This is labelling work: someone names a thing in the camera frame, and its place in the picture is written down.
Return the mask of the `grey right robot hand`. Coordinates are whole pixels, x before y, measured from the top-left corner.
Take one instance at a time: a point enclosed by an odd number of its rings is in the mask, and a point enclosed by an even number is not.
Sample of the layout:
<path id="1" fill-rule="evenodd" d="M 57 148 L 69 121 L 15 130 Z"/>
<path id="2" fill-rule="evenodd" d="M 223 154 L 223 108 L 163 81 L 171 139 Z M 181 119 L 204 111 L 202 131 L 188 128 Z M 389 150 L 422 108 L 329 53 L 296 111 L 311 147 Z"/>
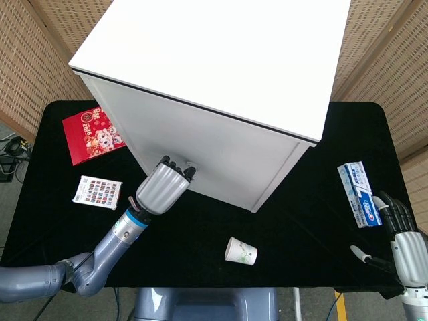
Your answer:
<path id="1" fill-rule="evenodd" d="M 350 246 L 351 252 L 363 263 L 394 274 L 406 288 L 427 287 L 427 247 L 410 210 L 384 191 L 373 201 L 389 234 L 393 261 L 373 257 L 355 245 Z"/>

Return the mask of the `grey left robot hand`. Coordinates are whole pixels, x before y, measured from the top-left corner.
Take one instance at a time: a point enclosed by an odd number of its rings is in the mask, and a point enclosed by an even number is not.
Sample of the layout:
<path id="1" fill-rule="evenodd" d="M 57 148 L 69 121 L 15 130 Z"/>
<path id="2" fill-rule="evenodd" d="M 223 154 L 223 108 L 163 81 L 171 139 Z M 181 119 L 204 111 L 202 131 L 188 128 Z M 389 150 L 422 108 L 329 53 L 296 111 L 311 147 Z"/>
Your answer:
<path id="1" fill-rule="evenodd" d="M 138 205 L 153 215 L 162 215 L 189 188 L 196 172 L 191 165 L 182 170 L 165 155 L 137 189 Z"/>

